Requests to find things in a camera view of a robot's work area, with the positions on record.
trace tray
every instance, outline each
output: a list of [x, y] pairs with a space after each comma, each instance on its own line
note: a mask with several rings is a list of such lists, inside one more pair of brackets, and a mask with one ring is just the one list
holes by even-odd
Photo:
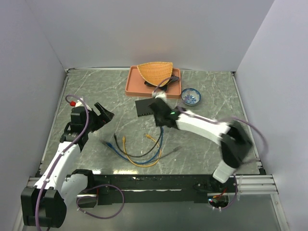
[[[172, 74], [178, 76], [178, 82], [168, 86], [166, 95], [168, 99], [180, 99], [181, 97], [181, 72], [180, 69], [174, 68]], [[152, 97], [154, 87], [148, 87], [144, 84], [144, 79], [141, 77], [137, 66], [131, 66], [126, 82], [125, 94], [127, 96], [137, 97]]]

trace black cable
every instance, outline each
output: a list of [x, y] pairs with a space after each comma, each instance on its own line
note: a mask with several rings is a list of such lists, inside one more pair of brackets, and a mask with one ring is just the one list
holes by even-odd
[[[102, 144], [106, 145], [111, 151], [113, 151], [119, 158], [121, 158], [111, 147], [108, 146], [108, 144], [107, 144], [106, 141], [102, 141], [102, 140], [101, 140], [101, 142], [102, 142]], [[162, 158], [165, 158], [166, 156], [168, 156], [168, 155], [170, 155], [170, 154], [172, 154], [172, 153], [174, 153], [174, 152], [177, 152], [177, 151], [180, 150], [181, 148], [182, 148], [181, 146], [178, 146], [178, 147], [174, 148], [171, 152], [168, 152], [166, 155], [163, 155], [163, 156], [161, 156], [161, 157], [159, 157], [159, 158], [156, 158], [155, 160], [152, 160], [152, 161], [150, 161], [149, 163], [152, 163], [152, 162], [154, 162], [154, 161], [156, 161], [156, 160], [160, 160], [160, 159], [162, 159]]]
[[142, 154], [142, 155], [129, 155], [128, 153], [125, 153], [125, 152], [120, 148], [120, 146], [119, 146], [119, 144], [118, 144], [118, 142], [117, 142], [117, 137], [116, 137], [116, 134], [115, 134], [115, 133], [114, 133], [114, 139], [115, 139], [116, 146], [117, 146], [117, 148], [120, 150], [121, 153], [123, 153], [123, 154], [125, 154], [125, 155], [128, 155], [128, 156], [130, 156], [130, 157], [143, 157], [143, 156], [149, 154], [149, 153], [155, 148], [155, 146], [158, 144], [160, 138], [162, 137], [162, 133], [163, 133], [163, 130], [160, 128], [160, 134], [159, 134], [159, 137], [158, 137], [156, 143], [154, 144], [154, 146], [153, 146], [148, 152], [146, 152], [145, 154]]

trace bowl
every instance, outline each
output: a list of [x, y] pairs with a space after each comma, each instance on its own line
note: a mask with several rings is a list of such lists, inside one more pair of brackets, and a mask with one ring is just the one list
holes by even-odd
[[181, 93], [181, 98], [188, 106], [196, 106], [201, 101], [201, 94], [194, 88], [186, 88]]

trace yellow woven basket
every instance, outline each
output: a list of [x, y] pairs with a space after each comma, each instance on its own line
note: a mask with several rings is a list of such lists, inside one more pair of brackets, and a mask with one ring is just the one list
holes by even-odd
[[[137, 68], [145, 81], [151, 83], [154, 86], [157, 86], [164, 79], [171, 77], [173, 63], [151, 62], [140, 64], [137, 66]], [[160, 86], [162, 87], [167, 82], [168, 80], [166, 80]]]

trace table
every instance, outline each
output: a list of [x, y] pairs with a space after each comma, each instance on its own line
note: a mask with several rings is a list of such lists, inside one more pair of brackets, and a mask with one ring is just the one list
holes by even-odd
[[[93, 107], [99, 102], [108, 111], [115, 114], [110, 123], [100, 130], [90, 133], [89, 140], [81, 155], [76, 159], [70, 172], [77, 168], [93, 170], [94, 174], [212, 174], [221, 160], [218, 145], [204, 137], [191, 132], [173, 128], [164, 128], [162, 151], [168, 153], [177, 146], [182, 148], [160, 160], [153, 167], [136, 167], [120, 159], [104, 146], [100, 139], [115, 144], [115, 132], [122, 146], [122, 136], [126, 136], [126, 147], [129, 154], [139, 155], [146, 152], [154, 142], [145, 137], [145, 133], [154, 138], [159, 136], [152, 115], [137, 117], [135, 100], [142, 98], [125, 95], [128, 76], [126, 69], [71, 69], [67, 73], [64, 95], [52, 127], [47, 149], [40, 166], [41, 174], [53, 159], [59, 144], [59, 138], [70, 120], [71, 107], [65, 102], [67, 94], [85, 97], [86, 103]], [[208, 118], [225, 118], [237, 116], [245, 119], [234, 77], [230, 72], [207, 72], [181, 70], [182, 89], [196, 88], [202, 95], [202, 101], [193, 112]], [[175, 107], [181, 100], [168, 100]], [[254, 149], [248, 158], [255, 158]], [[257, 163], [241, 167], [238, 174], [259, 174]]]

